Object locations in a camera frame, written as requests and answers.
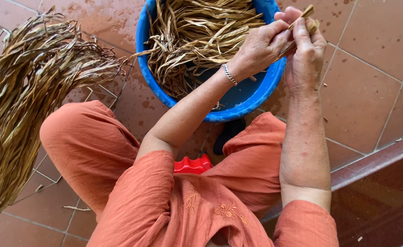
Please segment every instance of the orange pants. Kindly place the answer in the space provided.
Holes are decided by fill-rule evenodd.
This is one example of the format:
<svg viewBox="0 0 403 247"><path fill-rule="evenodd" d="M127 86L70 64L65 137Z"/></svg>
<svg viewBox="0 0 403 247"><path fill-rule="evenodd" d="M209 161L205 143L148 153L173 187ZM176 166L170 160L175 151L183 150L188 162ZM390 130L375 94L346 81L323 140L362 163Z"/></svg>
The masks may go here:
<svg viewBox="0 0 403 247"><path fill-rule="evenodd" d="M261 114L225 144L226 158L202 176L229 188L262 217L281 199L285 127L271 113ZM43 122L40 138L58 171L99 221L118 178L134 163L137 140L99 101L62 106Z"/></svg>

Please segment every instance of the red plastic stool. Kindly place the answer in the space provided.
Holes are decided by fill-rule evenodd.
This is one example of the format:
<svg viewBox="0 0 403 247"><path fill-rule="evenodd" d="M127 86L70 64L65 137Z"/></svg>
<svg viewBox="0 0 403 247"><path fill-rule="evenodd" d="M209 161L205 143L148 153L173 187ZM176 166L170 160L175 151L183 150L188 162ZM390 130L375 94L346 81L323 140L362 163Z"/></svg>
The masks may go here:
<svg viewBox="0 0 403 247"><path fill-rule="evenodd" d="M211 160L205 153L196 160L184 157L181 161L174 161L174 173L192 173L200 175L212 167Z"/></svg>

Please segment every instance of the water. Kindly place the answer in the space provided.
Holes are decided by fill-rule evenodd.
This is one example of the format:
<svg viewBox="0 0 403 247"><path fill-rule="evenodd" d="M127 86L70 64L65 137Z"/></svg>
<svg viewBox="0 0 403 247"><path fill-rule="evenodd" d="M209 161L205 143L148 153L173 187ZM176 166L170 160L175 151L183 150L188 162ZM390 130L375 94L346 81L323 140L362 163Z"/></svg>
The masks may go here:
<svg viewBox="0 0 403 247"><path fill-rule="evenodd" d="M217 68L210 69L205 71L201 76L197 76L197 79L200 81L207 81L215 72L217 72ZM248 100L256 89L258 89L259 85L263 81L266 72L260 72L254 77L256 78L256 82L250 80L249 78L243 80L238 83L236 87L232 87L221 99L220 104L225 106L221 106L217 110L213 110L213 112L223 111L227 109L231 109L238 105L241 105L244 101Z"/></svg>

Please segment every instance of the blue basin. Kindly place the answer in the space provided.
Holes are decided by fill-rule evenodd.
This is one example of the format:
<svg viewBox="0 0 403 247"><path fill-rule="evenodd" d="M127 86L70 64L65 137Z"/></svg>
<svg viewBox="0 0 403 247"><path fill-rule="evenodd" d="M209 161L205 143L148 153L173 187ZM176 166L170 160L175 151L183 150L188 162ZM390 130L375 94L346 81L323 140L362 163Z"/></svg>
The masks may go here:
<svg viewBox="0 0 403 247"><path fill-rule="evenodd" d="M257 13L264 14L264 21L271 23L274 21L273 16L277 11L280 11L274 0L253 0L253 5ZM136 52L149 50L148 45L144 45L149 38L150 21L147 14L148 10L153 18L156 17L156 0L146 0L142 12L139 16L138 27L136 30ZM156 82L154 76L148 69L148 55L138 57L139 66L142 74L147 81L153 93L169 108L173 107L177 100L167 95L159 84ZM253 82L246 79L238 84L237 87L232 87L221 98L220 103L225 105L219 110L211 111L206 118L205 122L227 122L243 117L263 104L267 98L273 93L281 80L282 74L285 69L286 58L283 58L267 68L267 72L261 72L255 75L257 79ZM211 69L203 73L199 80L206 81L217 69Z"/></svg>

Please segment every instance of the forearm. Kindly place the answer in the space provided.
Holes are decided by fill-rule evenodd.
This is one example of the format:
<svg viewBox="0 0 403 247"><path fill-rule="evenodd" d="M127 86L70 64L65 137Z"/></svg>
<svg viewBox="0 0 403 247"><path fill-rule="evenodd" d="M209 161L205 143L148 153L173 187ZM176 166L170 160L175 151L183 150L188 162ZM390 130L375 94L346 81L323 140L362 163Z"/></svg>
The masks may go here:
<svg viewBox="0 0 403 247"><path fill-rule="evenodd" d="M280 182L285 206L312 201L329 211L331 177L319 93L292 94L281 155Z"/></svg>
<svg viewBox="0 0 403 247"><path fill-rule="evenodd" d="M158 149L170 151L175 157L182 144L232 86L223 68L220 68L160 118L145 135L137 159L149 151Z"/></svg>

